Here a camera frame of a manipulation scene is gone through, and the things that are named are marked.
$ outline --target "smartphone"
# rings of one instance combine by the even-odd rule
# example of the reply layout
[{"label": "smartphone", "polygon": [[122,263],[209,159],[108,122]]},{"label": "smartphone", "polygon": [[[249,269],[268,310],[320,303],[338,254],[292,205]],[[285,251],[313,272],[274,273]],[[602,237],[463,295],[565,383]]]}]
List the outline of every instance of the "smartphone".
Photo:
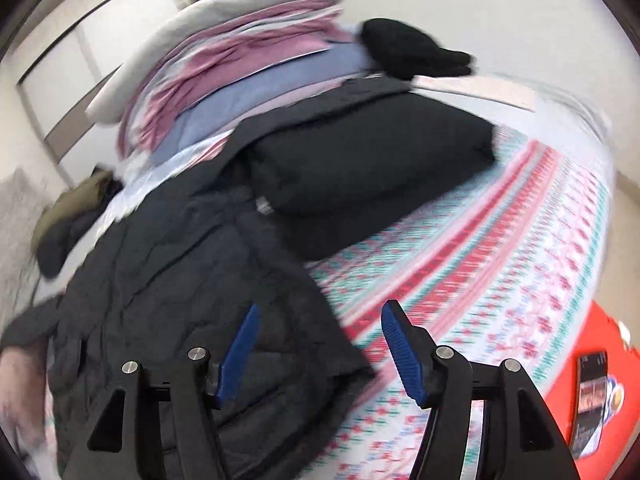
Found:
[{"label": "smartphone", "polygon": [[607,401],[607,353],[578,357],[574,432],[570,450],[574,460],[597,451]]}]

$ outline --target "person's skin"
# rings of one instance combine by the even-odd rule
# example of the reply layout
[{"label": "person's skin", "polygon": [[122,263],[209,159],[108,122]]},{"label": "person's skin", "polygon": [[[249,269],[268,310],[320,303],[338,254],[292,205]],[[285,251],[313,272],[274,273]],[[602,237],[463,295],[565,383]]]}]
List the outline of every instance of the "person's skin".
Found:
[{"label": "person's skin", "polygon": [[15,425],[28,447],[39,446],[45,437],[46,357],[46,340],[0,354],[0,417]]}]

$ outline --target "blue rubber tip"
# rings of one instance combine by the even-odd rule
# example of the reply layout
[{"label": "blue rubber tip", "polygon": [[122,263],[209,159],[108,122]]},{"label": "blue rubber tip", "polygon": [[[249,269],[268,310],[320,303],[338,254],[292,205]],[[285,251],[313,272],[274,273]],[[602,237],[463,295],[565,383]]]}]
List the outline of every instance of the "blue rubber tip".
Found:
[{"label": "blue rubber tip", "polygon": [[246,359],[254,348],[260,328],[260,315],[257,305],[252,305],[247,313],[236,338],[231,343],[225,360],[220,365],[216,400],[222,404],[225,400],[236,396],[242,379]]},{"label": "blue rubber tip", "polygon": [[396,364],[406,394],[418,405],[423,405],[427,401],[428,394],[422,382],[422,365],[388,302],[382,307],[381,322],[382,333],[391,350],[391,357]]}]

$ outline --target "blue gripper pad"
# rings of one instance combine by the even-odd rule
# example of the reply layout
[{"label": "blue gripper pad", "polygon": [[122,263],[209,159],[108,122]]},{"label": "blue gripper pad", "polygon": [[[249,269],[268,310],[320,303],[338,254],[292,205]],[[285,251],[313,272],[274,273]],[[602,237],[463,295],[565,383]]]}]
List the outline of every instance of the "blue gripper pad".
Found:
[{"label": "blue gripper pad", "polygon": [[381,322],[406,394],[422,407],[429,397],[424,380],[433,367],[431,351],[436,345],[426,330],[409,322],[396,300],[383,305]]},{"label": "blue gripper pad", "polygon": [[260,328],[260,315],[257,305],[249,309],[236,338],[231,343],[224,361],[220,365],[218,389],[215,398],[219,405],[236,396],[246,359],[254,348]]}]

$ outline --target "red surface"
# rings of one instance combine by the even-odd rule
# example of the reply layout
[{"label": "red surface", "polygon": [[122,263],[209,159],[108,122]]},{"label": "red surface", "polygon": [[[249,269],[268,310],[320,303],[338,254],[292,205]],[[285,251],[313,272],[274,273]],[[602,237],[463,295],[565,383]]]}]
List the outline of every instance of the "red surface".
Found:
[{"label": "red surface", "polygon": [[594,302],[582,329],[574,353],[554,383],[545,400],[567,441],[571,438],[577,388],[577,359],[580,355],[607,351],[609,375],[613,375],[625,389],[620,412],[602,430],[600,447],[591,456],[576,461],[582,480],[604,480],[634,436],[640,420],[640,354],[626,350],[620,339],[618,324]]}]

